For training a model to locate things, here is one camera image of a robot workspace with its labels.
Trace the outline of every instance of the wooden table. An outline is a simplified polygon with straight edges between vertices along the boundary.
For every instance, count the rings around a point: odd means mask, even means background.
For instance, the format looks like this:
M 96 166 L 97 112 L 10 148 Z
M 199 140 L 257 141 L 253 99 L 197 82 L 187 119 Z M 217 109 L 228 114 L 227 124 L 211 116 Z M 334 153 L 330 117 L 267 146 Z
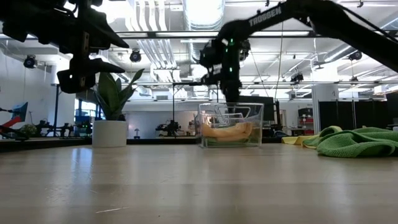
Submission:
M 2 223 L 397 223 L 398 160 L 282 144 L 0 154 Z

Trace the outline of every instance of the clear plastic bin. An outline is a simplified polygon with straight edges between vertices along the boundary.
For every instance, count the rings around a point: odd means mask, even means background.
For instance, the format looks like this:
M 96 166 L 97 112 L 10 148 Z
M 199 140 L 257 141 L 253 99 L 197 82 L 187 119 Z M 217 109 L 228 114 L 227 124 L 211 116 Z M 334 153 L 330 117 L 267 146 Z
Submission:
M 195 128 L 201 147 L 257 147 L 262 140 L 264 105 L 204 103 L 198 107 Z

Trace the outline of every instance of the potted plant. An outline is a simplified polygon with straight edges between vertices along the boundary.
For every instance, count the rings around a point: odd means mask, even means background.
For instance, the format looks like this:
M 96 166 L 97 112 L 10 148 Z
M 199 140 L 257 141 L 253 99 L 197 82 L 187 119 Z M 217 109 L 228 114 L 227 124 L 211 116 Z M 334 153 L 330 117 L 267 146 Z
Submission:
M 144 69 L 139 70 L 124 89 L 120 78 L 115 80 L 110 73 L 100 73 L 94 92 L 106 120 L 94 121 L 93 147 L 126 146 L 127 122 L 122 109 L 134 93 L 133 83 L 141 77 L 143 71 Z

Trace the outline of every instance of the white planter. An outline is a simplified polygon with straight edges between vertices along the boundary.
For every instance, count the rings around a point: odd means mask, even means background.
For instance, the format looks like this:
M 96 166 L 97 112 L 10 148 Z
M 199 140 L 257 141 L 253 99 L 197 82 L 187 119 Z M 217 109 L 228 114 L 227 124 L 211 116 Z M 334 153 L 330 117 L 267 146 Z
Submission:
M 94 121 L 93 147 L 124 147 L 127 142 L 127 122 Z

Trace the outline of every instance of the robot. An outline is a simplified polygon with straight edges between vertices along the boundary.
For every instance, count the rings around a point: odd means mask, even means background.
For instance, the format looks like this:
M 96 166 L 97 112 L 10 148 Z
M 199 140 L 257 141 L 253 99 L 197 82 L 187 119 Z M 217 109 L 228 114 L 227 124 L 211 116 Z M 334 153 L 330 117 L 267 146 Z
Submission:
M 74 4 L 75 10 L 65 9 L 66 1 Z M 101 4 L 102 0 L 2 0 L 0 21 L 3 33 L 13 39 L 23 42 L 31 34 L 41 44 L 53 44 L 61 53 L 73 54 L 69 69 L 58 72 L 57 76 L 63 92 L 76 93 L 91 88 L 98 72 L 124 72 L 101 59 L 89 59 L 90 53 L 109 49 L 111 44 L 129 47 L 110 28 L 106 15 L 91 8 Z M 345 11 L 382 35 L 355 23 Z M 237 102 L 242 86 L 239 61 L 248 55 L 248 37 L 291 18 L 312 28 L 314 32 L 309 35 L 340 39 L 398 72 L 398 58 L 393 55 L 398 52 L 397 41 L 366 19 L 333 1 L 286 0 L 266 11 L 257 11 L 248 19 L 226 23 L 217 38 L 201 51 L 199 63 L 208 73 L 192 85 L 220 85 L 227 103 Z M 215 73 L 214 66 L 220 64 L 220 73 Z

